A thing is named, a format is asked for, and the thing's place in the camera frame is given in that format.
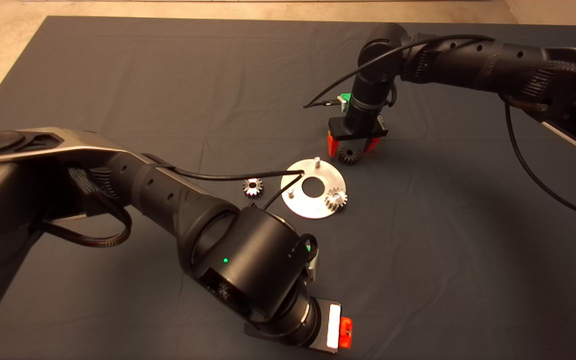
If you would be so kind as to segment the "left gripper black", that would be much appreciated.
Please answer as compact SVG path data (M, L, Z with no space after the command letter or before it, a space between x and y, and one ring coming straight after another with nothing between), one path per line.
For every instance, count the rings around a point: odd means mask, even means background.
M273 326L288 326L286 330L272 334L244 324L244 333L284 346L301 347L320 353L336 354L340 349L352 346L354 322L342 317L342 306L338 301L311 297L304 310L298 310L295 316L284 316Z

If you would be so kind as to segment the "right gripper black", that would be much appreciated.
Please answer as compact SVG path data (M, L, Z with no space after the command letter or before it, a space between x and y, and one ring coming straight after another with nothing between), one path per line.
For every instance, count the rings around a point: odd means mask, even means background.
M350 115L331 117L327 121L327 127L329 130L327 132L327 155L330 158L336 157L339 141L366 139L364 153L368 154L389 132L380 115L372 120Z

